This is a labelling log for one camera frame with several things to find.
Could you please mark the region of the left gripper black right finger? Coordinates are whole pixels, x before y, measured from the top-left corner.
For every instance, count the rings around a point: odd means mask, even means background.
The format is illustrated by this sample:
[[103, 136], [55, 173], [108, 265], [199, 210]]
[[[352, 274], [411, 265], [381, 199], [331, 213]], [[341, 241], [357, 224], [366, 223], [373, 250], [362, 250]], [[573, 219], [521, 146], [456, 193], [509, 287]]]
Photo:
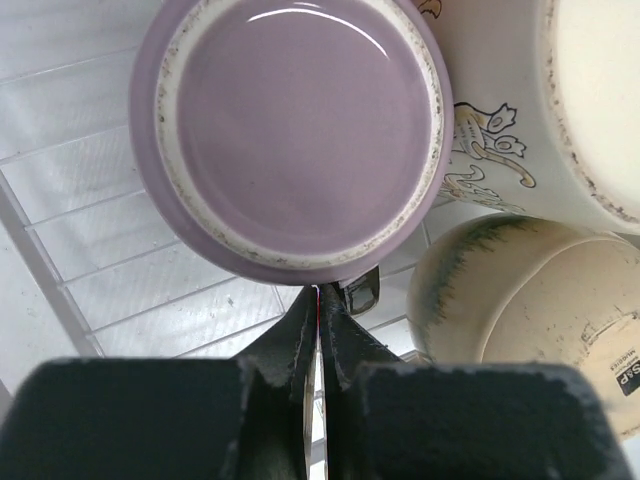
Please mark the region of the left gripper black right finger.
[[629, 479], [601, 400], [559, 364], [400, 360], [318, 290], [330, 479]]

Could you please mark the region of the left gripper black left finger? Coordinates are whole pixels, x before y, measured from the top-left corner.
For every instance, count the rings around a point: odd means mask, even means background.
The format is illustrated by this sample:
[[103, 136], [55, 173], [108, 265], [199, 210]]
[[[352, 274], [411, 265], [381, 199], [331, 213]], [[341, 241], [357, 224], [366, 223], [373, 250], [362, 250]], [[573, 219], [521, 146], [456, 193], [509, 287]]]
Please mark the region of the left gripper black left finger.
[[5, 479], [304, 479], [319, 293], [227, 359], [62, 358], [1, 428]]

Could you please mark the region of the beige stoneware mug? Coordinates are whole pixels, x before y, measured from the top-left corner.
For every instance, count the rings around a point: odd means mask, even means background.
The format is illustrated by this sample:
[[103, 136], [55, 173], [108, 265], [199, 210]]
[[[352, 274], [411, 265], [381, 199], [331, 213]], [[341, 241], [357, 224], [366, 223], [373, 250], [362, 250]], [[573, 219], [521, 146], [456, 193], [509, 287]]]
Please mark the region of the beige stoneware mug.
[[566, 364], [622, 440], [639, 433], [639, 251], [624, 238], [496, 214], [448, 231], [417, 263], [407, 318], [430, 363]]

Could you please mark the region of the clear acrylic dish rack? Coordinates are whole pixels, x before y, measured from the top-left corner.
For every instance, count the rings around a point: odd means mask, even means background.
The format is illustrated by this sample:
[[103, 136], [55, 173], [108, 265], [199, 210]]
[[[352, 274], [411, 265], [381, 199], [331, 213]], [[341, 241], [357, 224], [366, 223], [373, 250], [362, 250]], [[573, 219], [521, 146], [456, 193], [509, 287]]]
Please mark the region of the clear acrylic dish rack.
[[1, 381], [71, 356], [232, 355], [295, 296], [191, 252], [144, 192], [127, 83], [155, 1], [1, 5]]

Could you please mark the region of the mauve purple mug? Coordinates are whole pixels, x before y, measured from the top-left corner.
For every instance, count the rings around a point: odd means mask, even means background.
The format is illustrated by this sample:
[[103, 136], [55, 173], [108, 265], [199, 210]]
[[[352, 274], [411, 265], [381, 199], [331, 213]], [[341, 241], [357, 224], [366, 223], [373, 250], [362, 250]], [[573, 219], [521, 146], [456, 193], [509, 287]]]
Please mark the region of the mauve purple mug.
[[173, 232], [238, 276], [351, 282], [432, 206], [453, 140], [446, 66], [409, 1], [167, 1], [129, 132]]

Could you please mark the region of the green-inside patterned mug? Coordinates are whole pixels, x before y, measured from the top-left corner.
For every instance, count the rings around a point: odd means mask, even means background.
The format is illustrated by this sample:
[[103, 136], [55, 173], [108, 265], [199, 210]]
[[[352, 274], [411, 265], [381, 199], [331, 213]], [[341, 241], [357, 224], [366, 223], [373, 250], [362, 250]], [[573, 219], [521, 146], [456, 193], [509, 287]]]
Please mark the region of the green-inside patterned mug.
[[441, 192], [487, 208], [639, 231], [639, 5], [420, 1], [451, 82]]

